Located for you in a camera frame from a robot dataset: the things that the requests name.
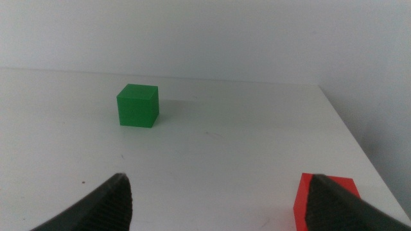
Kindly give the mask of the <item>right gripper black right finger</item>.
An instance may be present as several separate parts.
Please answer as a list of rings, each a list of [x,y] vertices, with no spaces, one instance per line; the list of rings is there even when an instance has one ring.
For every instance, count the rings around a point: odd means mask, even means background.
[[[309,231],[410,231],[326,175],[313,175],[306,206]]]

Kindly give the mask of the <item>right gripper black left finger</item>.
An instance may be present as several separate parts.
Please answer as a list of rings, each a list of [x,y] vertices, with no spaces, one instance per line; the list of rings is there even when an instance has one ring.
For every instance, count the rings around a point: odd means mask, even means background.
[[[87,196],[45,223],[40,231],[129,231],[132,192],[126,174],[116,173]]]

